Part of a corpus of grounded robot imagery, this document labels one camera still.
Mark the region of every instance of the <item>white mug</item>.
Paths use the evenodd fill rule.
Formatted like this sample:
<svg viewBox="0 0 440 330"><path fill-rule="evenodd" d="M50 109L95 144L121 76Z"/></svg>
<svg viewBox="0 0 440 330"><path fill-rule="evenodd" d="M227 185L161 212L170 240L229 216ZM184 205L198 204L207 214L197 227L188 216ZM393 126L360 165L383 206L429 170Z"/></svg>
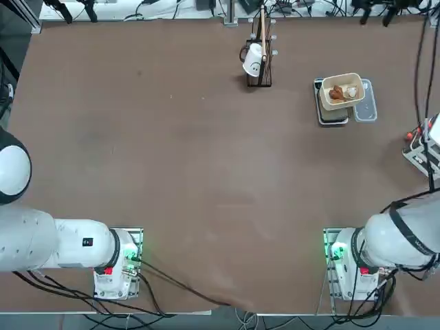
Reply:
<svg viewBox="0 0 440 330"><path fill-rule="evenodd" d="M252 77L258 77L260 74L260 66L262 55L262 47L259 43L252 43L247 51L243 62L243 69Z"/></svg>

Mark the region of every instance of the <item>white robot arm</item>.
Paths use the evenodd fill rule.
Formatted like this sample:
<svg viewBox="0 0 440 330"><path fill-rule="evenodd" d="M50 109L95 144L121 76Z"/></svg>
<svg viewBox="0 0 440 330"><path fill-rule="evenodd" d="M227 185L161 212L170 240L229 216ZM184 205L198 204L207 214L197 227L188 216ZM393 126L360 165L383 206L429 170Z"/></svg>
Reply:
<svg viewBox="0 0 440 330"><path fill-rule="evenodd" d="M440 199L427 197L375 214L363 228L345 228L331 247L343 299L364 300L378 285L379 267L420 270L437 264Z"/></svg>
<svg viewBox="0 0 440 330"><path fill-rule="evenodd" d="M139 257L140 249L127 230L109 229L88 219L54 219L46 212L4 205L25 192L31 174L24 145L0 128L0 272L92 267L99 298L135 296L140 267L131 257Z"/></svg>

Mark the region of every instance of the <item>red component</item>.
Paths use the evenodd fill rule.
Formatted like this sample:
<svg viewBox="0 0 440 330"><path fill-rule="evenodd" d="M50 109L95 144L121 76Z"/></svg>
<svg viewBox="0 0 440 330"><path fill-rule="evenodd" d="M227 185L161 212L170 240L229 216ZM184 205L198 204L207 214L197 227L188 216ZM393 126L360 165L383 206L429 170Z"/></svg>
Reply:
<svg viewBox="0 0 440 330"><path fill-rule="evenodd" d="M369 269L365 267L359 267L361 275L367 275L369 274Z"/></svg>
<svg viewBox="0 0 440 330"><path fill-rule="evenodd" d="M414 135L411 132L407 132L406 134L406 141L411 141L413 139Z"/></svg>

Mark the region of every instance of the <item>table surface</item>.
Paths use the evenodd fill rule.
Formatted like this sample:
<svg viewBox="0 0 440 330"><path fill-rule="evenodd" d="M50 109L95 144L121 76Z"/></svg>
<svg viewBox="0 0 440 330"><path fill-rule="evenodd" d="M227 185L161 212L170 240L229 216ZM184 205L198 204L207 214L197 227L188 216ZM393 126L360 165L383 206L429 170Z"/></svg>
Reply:
<svg viewBox="0 0 440 330"><path fill-rule="evenodd" d="M10 122L34 166L21 203L58 218L142 226L144 257L206 295L248 311L314 314L322 229L363 226L426 186L401 155L416 125L420 29L418 18L388 28L374 19L279 21L274 84L248 89L238 57L247 23L45 24L32 37ZM377 122L321 128L313 79L344 72L373 83ZM92 291L89 269L49 273ZM147 276L164 310L214 307ZM438 315L439 284L439 276L398 276L387 312ZM0 290L2 311L88 310L11 274ZM128 303L153 310L145 287ZM319 313L330 311L326 284Z"/></svg>

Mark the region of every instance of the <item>mug holder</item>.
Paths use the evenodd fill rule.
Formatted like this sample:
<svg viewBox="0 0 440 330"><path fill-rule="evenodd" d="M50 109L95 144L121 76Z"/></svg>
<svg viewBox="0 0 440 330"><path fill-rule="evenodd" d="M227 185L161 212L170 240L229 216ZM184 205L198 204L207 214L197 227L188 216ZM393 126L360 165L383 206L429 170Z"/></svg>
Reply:
<svg viewBox="0 0 440 330"><path fill-rule="evenodd" d="M261 61L260 74L258 77L253 77L246 74L246 83L248 87L271 87L272 86L272 43L271 39L266 39L266 61ZM261 43L261 39L248 39L246 41L246 48L249 49L252 43Z"/></svg>
<svg viewBox="0 0 440 330"><path fill-rule="evenodd" d="M264 13L267 13L266 6L264 7ZM256 33L254 32L254 24L252 23L252 31L251 36L255 35L255 38L248 39L246 41L246 48L249 49L251 43L260 43L261 44L261 17L258 17L258 27L256 29ZM260 65L260 74L258 77L252 77L249 74L246 74L246 82L248 87L271 87L272 86L272 38L269 34L272 20L270 19L270 15L267 16L269 18L269 23L265 29L265 38L266 38L266 61L261 61Z"/></svg>

